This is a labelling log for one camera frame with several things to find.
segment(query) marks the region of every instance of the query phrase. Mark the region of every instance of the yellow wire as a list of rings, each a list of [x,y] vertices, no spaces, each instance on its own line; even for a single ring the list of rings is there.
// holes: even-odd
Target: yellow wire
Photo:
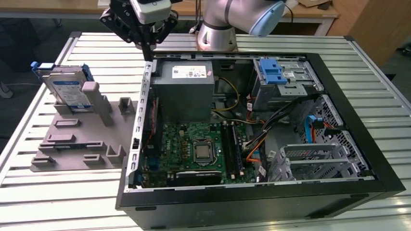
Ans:
[[[237,101],[236,101],[236,103],[235,103],[231,107],[228,107],[228,108],[211,109],[213,112],[225,112],[225,111],[229,111],[232,108],[235,108],[235,107],[237,106],[237,104],[239,104],[239,102],[240,102],[240,94],[239,94],[239,91],[237,91],[236,87],[232,85],[232,83],[231,83],[225,78],[223,78],[223,77],[220,77],[220,78],[225,80],[225,82],[228,83],[228,85],[229,85],[229,86],[232,87],[232,89],[235,90],[236,95],[237,95]]]

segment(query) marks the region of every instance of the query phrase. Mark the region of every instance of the power supply label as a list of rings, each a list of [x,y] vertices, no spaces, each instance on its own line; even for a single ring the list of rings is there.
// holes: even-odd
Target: power supply label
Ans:
[[[175,66],[172,78],[207,78],[205,66]]]

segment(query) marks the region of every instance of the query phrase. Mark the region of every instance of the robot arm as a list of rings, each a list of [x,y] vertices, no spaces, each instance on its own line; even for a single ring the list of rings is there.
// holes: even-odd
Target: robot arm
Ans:
[[[143,50],[144,60],[152,61],[152,50],[177,24],[179,14],[171,4],[181,0],[111,0],[100,21],[128,43]],[[155,23],[163,25],[155,29]]]
[[[117,36],[143,50],[145,61],[153,60],[152,50],[177,24],[179,14],[171,10],[171,4],[180,1],[111,0],[109,8],[100,17],[101,23]],[[285,1],[205,0],[204,22],[197,35],[199,48],[204,51],[232,51],[236,48],[233,27],[253,36],[267,36],[284,13]],[[292,8],[297,2],[288,0],[287,4]],[[153,26],[156,22],[163,23],[159,29]]]
[[[256,37],[267,36],[296,0],[205,0],[197,46],[204,51],[236,48],[235,27]]]

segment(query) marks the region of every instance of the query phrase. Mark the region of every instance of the aluminum workbench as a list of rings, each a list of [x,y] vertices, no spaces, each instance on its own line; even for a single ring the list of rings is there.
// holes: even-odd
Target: aluminum workbench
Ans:
[[[407,188],[335,218],[241,224],[195,230],[411,230],[411,105],[353,41],[343,37],[237,36],[240,51],[319,53]],[[171,34],[160,50],[196,50],[195,37]],[[72,33],[56,64],[91,67],[111,101],[137,100],[143,54],[111,33]],[[115,210],[120,169],[60,172],[29,170],[52,122],[53,96],[44,84],[0,156],[2,230],[139,230]]]

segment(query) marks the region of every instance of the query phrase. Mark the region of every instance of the sticker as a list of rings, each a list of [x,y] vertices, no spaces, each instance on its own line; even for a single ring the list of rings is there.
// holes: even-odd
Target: sticker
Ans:
[[[207,78],[205,66],[175,66],[172,78]]]
[[[247,111],[252,112],[252,103],[247,103]]]
[[[259,168],[257,168],[257,171],[260,172],[260,174],[263,175],[263,177],[265,177],[265,169],[263,168],[263,166],[260,165]]]
[[[55,148],[71,148],[69,146],[55,146]]]
[[[84,109],[89,108],[89,101],[81,92],[81,85],[79,81],[53,81],[53,89],[71,108]]]
[[[276,152],[271,150],[267,157],[268,157],[268,158],[273,158],[273,157],[275,157],[275,154],[276,154]]]
[[[292,71],[283,72],[283,76],[284,77],[293,77],[293,72]]]

